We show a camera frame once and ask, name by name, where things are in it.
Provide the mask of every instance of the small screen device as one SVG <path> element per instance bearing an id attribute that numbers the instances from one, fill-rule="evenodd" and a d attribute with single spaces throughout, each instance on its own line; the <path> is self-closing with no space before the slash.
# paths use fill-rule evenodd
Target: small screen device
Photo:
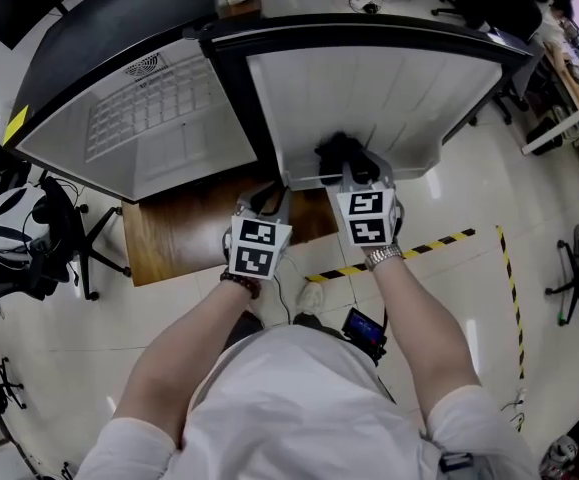
<path id="1" fill-rule="evenodd" d="M 349 341 L 365 352 L 376 364 L 385 355 L 386 325 L 374 322 L 368 316 L 362 314 L 356 308 L 351 308 L 344 325 L 342 333 L 349 338 Z"/>

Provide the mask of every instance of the white tiled floor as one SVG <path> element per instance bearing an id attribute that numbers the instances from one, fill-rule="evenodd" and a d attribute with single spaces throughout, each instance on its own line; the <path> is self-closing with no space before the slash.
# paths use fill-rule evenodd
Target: white tiled floor
<path id="1" fill-rule="evenodd" d="M 397 10 L 407 14 L 407 6 L 400 0 Z M 408 249 L 476 229 L 474 237 L 408 264 L 463 326 L 482 382 L 502 406 L 520 386 L 517 330 L 495 225 L 503 227 L 525 336 L 523 435 L 538 457 L 579 418 L 579 312 L 569 327 L 559 328 L 556 315 L 563 299 L 543 295 L 545 287 L 564 279 L 556 241 L 570 240 L 579 223 L 579 161 L 570 147 L 542 157 L 522 156 L 522 133 L 515 125 L 505 126 L 493 108 L 481 112 L 479 122 L 445 145 L 431 172 L 398 183 L 406 209 L 400 242 Z M 117 204 L 90 190 L 82 202 L 90 206 L 88 225 Z M 126 262 L 121 218 L 112 220 L 96 246 Z M 292 315 L 304 275 L 362 260 L 344 234 L 291 247 L 288 254 L 295 266 L 283 261 L 278 276 Z M 110 418 L 142 349 L 204 297 L 221 271 L 216 267 L 134 288 L 130 280 L 94 264 L 97 302 L 79 298 L 70 284 L 60 285 L 42 303 L 24 295 L 3 299 L 0 355 L 10 357 L 29 406 L 27 411 L 12 407 L 6 420 L 25 448 L 54 472 L 65 460 L 78 464 Z M 329 281 L 324 289 L 320 317 L 326 325 L 340 327 L 351 306 L 381 321 L 382 300 L 369 274 Z M 253 309 L 267 326 L 286 322 L 274 284 L 266 284 Z M 411 374 L 391 336 L 387 351 L 379 373 L 398 404 L 421 425 Z"/>

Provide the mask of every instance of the desk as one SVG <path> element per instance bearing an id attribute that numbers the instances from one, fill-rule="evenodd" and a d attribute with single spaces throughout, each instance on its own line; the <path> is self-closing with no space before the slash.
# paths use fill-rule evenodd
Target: desk
<path id="1" fill-rule="evenodd" d="M 540 146 L 542 146 L 542 145 L 546 144 L 547 142 L 549 142 L 550 140 L 552 140 L 554 137 L 557 137 L 561 133 L 567 131 L 569 128 L 577 126 L 579 123 L 579 85 L 575 82 L 575 80 L 569 74 L 568 71 L 561 72 L 561 71 L 558 71 L 556 69 L 556 63 L 555 63 L 553 57 L 551 56 L 551 54 L 549 53 L 548 50 L 545 51 L 545 57 L 547 58 L 547 60 L 551 64 L 551 66 L 553 67 L 554 71 L 556 72 L 558 78 L 560 79 L 563 86 L 565 87 L 567 93 L 571 97 L 576 108 L 575 108 L 574 112 L 569 117 L 567 117 L 566 119 L 564 119 L 563 121 L 558 123 L 557 126 L 553 127 L 551 130 L 548 130 L 547 132 L 543 133 L 540 137 L 538 137 L 536 140 L 534 140 L 531 144 L 527 144 L 525 147 L 523 147 L 522 153 L 524 155 L 528 155 L 532 151 L 536 150 Z"/>
<path id="2" fill-rule="evenodd" d="M 237 169 L 198 185 L 183 185 L 139 204 L 123 203 L 123 222 L 134 286 L 225 263 L 222 235 L 238 196 L 268 181 Z M 338 232 L 325 189 L 293 192 L 291 244 Z"/>

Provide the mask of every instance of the white helmet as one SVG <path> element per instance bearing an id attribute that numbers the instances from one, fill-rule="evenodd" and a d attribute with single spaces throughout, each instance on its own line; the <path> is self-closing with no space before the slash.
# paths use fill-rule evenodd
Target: white helmet
<path id="1" fill-rule="evenodd" d="M 560 436 L 551 443 L 547 455 L 553 463 L 562 466 L 576 458 L 578 445 L 568 435 Z"/>
<path id="2" fill-rule="evenodd" d="M 25 185 L 0 194 L 0 264 L 27 268 L 32 255 L 49 250 L 47 195 Z"/>

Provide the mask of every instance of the white t-shirt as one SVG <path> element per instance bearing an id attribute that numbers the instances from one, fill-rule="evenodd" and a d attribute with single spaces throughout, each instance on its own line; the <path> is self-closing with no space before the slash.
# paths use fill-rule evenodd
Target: white t-shirt
<path id="1" fill-rule="evenodd" d="M 483 388 L 443 398 L 423 439 L 368 356 L 301 326 L 234 345 L 193 405 L 182 451 L 149 423 L 112 420 L 77 480 L 435 480 L 441 449 L 486 457 L 496 479 L 538 478 L 526 443 Z"/>
<path id="2" fill-rule="evenodd" d="M 557 44 L 560 46 L 565 42 L 565 32 L 562 30 L 558 20 L 553 17 L 550 10 L 543 15 L 542 23 L 536 35 L 543 43 Z"/>

